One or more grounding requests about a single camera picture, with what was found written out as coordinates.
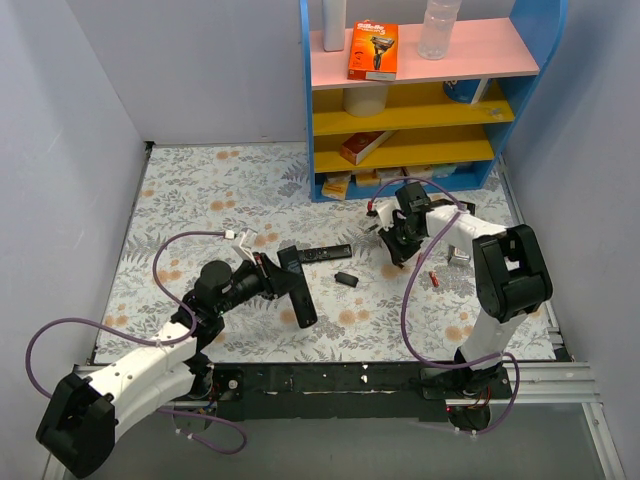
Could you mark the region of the large black remote control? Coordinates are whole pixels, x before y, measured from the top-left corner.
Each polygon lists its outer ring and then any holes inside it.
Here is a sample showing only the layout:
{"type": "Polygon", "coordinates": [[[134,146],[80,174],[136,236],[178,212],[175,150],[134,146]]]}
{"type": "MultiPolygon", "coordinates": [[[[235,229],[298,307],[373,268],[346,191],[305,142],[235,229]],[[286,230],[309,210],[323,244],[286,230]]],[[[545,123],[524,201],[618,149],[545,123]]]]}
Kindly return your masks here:
{"type": "Polygon", "coordinates": [[[280,268],[287,273],[290,297],[298,326],[309,328],[318,321],[316,309],[311,297],[308,283],[295,245],[277,252],[280,268]]]}

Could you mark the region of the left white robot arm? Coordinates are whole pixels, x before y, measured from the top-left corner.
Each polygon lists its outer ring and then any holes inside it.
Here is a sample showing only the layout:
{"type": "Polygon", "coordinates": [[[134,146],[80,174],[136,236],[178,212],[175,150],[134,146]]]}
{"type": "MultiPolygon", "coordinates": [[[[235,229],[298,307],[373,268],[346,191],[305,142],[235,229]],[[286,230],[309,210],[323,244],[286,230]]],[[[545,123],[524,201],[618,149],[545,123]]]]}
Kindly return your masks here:
{"type": "Polygon", "coordinates": [[[317,321],[296,247],[273,263],[253,253],[238,269],[205,264],[183,306],[145,346],[86,377],[70,373],[55,387],[36,431],[43,445],[76,478],[94,473],[136,423],[182,396],[205,398],[213,386],[203,350],[222,332],[223,316],[255,296],[288,296],[302,328],[317,321]]]}

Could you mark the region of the black battery cover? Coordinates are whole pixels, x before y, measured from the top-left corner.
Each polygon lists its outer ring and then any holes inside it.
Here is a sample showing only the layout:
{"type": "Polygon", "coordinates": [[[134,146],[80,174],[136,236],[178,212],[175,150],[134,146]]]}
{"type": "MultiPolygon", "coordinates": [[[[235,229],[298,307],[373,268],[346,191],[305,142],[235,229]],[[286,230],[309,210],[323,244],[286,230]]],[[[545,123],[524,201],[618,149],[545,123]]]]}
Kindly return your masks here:
{"type": "Polygon", "coordinates": [[[334,279],[337,283],[341,285],[346,285],[352,288],[355,288],[359,282],[359,279],[356,276],[347,274],[345,272],[336,273],[334,275],[334,279]]]}

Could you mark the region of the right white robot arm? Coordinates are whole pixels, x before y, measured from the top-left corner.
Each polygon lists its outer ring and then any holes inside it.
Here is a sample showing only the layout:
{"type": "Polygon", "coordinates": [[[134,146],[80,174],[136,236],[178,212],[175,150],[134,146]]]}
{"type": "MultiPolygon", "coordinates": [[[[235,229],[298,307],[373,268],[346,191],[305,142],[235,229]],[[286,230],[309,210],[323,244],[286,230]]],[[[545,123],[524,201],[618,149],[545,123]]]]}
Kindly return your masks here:
{"type": "Polygon", "coordinates": [[[445,194],[431,199],[424,181],[401,186],[392,200],[369,201],[368,215],[398,267],[423,263],[439,242],[470,256],[480,310],[472,333],[450,364],[423,356],[417,381],[428,399],[475,398],[508,379],[506,348],[517,328],[553,293],[550,275],[531,227],[506,227],[479,219],[469,204],[445,194]]]}

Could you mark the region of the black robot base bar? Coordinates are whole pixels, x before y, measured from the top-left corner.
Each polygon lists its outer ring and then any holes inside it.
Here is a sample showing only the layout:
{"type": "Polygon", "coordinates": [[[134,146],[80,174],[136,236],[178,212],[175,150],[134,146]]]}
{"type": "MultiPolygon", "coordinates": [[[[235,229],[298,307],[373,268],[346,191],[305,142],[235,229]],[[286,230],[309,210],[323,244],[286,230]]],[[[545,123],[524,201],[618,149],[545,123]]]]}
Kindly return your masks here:
{"type": "Polygon", "coordinates": [[[511,394],[505,368],[465,386],[459,371],[429,371],[417,362],[235,363],[215,366],[202,391],[176,405],[234,422],[454,419],[482,429],[489,403],[511,394]]]}

